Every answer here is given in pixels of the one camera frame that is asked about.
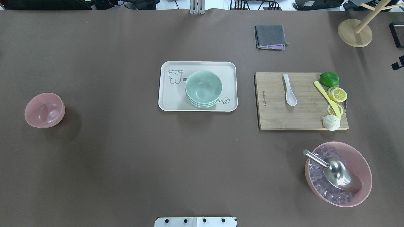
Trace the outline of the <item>upper lemon slice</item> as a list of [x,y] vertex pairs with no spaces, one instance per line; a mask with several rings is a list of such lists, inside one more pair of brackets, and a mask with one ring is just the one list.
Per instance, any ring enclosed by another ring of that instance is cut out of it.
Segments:
[[327,95],[329,96],[329,98],[335,102],[344,102],[347,99],[347,93],[345,92],[345,90],[334,86],[334,87],[330,87],[327,90]]

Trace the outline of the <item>wooden mug tree stand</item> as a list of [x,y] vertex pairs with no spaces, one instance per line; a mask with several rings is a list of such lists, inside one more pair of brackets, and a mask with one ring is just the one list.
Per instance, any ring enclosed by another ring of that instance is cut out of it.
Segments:
[[370,12],[363,20],[347,19],[338,26],[339,37],[348,45],[361,48],[370,44],[372,40],[372,30],[368,23],[382,10],[403,6],[404,4],[394,4],[387,6],[389,0],[381,0],[375,7],[362,3],[361,6],[369,9]]

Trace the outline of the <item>lower lemon slice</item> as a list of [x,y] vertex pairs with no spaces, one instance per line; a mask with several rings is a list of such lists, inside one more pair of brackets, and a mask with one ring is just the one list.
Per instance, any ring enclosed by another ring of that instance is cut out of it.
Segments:
[[[341,105],[338,104],[338,103],[336,103],[336,105],[337,105],[337,107],[338,107],[338,109],[339,109],[339,112],[340,112],[341,115],[342,115],[343,112],[344,112],[343,106],[341,106]],[[328,105],[328,107],[327,107],[327,112],[328,112],[328,114],[336,115],[336,113],[335,113],[335,111],[334,111],[334,109],[332,108],[331,105]]]

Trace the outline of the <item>folded grey cloth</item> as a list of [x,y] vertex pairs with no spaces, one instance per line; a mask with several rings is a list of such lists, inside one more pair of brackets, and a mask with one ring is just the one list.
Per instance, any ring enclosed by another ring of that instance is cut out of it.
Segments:
[[254,30],[259,49],[284,50],[288,45],[283,25],[257,25]]

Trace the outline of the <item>green bowl stack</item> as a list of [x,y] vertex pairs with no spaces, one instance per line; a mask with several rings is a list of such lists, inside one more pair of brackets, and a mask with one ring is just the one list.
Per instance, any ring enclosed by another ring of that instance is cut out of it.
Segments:
[[197,71],[186,81],[186,95],[198,108],[206,109],[218,102],[222,92],[221,79],[210,71]]

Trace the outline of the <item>large pink bowl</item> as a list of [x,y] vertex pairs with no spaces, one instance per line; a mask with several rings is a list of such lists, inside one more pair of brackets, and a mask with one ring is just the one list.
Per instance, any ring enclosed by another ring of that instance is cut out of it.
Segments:
[[353,197],[352,201],[347,202],[344,205],[338,205],[338,204],[329,202],[328,200],[323,198],[319,194],[319,192],[317,192],[315,190],[313,183],[310,181],[310,177],[309,177],[310,159],[307,159],[306,165],[305,165],[305,174],[306,174],[306,180],[309,184],[309,187],[322,200],[324,200],[330,204],[333,204],[335,206],[348,208],[348,207],[354,207],[354,206],[361,204],[369,196],[371,189],[372,189],[372,183],[373,183],[372,182],[372,180],[373,180],[372,173],[371,173],[370,167],[369,167],[366,159],[362,156],[362,154],[359,151],[357,151],[352,146],[342,143],[342,142],[338,142],[338,141],[331,141],[331,142],[326,142],[326,143],[320,144],[317,146],[317,148],[314,149],[314,151],[316,151],[316,149],[320,148],[320,146],[322,146],[322,145],[330,145],[330,146],[333,146],[336,148],[339,155],[346,161],[347,164],[345,164],[345,166],[347,166],[349,168],[349,170],[351,170],[362,181],[362,188],[358,192],[355,193],[355,196]]

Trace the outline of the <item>lemon slice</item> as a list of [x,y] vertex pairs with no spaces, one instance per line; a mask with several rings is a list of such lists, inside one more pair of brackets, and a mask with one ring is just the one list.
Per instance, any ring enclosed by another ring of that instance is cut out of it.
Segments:
[[334,86],[334,87],[330,87],[327,90],[327,95],[329,96],[329,98],[335,102],[344,102],[347,99],[347,93],[345,92],[345,90]]
[[[341,115],[342,115],[343,112],[344,112],[343,106],[341,106],[341,105],[338,104],[338,103],[336,103],[336,105],[337,105],[337,107],[338,107],[338,109],[339,109],[339,112],[340,112]],[[332,108],[331,105],[328,105],[328,107],[327,107],[327,112],[328,112],[328,114],[336,115],[336,113],[335,113],[335,111],[334,111],[334,109]]]

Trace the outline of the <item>white bear serving tray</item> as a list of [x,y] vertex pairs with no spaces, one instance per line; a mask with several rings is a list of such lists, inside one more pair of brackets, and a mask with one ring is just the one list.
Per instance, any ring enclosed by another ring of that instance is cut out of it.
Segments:
[[[211,71],[218,75],[223,90],[210,108],[193,105],[186,96],[186,80],[194,72]],[[232,112],[238,106],[237,74],[227,61],[167,61],[161,66],[158,105],[168,112]]]

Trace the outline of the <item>white ceramic soup spoon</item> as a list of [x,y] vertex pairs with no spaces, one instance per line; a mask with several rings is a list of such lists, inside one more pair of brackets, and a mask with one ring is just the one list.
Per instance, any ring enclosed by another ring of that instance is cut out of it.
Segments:
[[286,85],[286,101],[287,101],[288,105],[296,106],[297,105],[297,98],[296,98],[296,96],[294,95],[294,93],[292,91],[288,74],[284,73],[283,78],[284,78],[285,85]]

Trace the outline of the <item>small pink bowl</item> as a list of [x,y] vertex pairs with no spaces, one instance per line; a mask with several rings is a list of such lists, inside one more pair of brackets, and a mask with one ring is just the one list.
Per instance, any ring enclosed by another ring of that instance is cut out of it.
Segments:
[[65,104],[62,99],[51,92],[35,96],[24,112],[26,122],[36,128],[53,127],[65,116]]

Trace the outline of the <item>clear ice cubes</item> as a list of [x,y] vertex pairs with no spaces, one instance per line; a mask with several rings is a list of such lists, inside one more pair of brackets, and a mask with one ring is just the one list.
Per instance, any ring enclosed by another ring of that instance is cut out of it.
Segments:
[[[313,153],[322,160],[335,157],[342,161],[343,164],[347,164],[346,161],[339,155],[336,148],[330,145],[322,145]],[[331,203],[344,205],[347,202],[352,201],[353,197],[355,196],[355,193],[347,192],[333,186],[324,176],[322,166],[313,160],[309,161],[309,177],[310,181],[314,185],[315,190]]]

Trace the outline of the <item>white bracket at bottom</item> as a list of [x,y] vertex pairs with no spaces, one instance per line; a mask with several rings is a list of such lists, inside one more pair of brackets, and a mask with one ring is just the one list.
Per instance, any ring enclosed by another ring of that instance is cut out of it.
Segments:
[[155,227],[237,227],[236,217],[160,217]]

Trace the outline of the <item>yellow plastic knife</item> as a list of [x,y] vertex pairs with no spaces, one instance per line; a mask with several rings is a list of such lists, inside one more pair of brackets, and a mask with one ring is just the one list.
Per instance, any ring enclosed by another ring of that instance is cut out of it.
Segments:
[[314,81],[314,86],[319,90],[319,92],[325,97],[325,99],[328,101],[329,105],[332,107],[332,109],[334,110],[336,116],[339,119],[342,119],[342,114],[338,108],[338,105],[336,104],[335,101],[333,101],[332,99],[330,99],[330,97],[327,95],[325,89],[323,88],[323,86],[319,83],[319,81]]

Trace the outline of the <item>metal ice scoop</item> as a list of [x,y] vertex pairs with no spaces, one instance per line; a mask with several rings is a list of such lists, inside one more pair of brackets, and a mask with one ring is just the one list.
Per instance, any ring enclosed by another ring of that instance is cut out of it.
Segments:
[[322,167],[324,176],[334,187],[352,193],[356,193],[362,188],[362,181],[338,158],[330,157],[322,160],[307,149],[302,153]]

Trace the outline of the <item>green lime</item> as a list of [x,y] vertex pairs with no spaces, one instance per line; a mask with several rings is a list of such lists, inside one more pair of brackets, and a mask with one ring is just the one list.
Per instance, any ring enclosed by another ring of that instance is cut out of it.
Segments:
[[339,85],[340,79],[334,72],[324,72],[319,76],[319,82],[324,86],[334,87]]

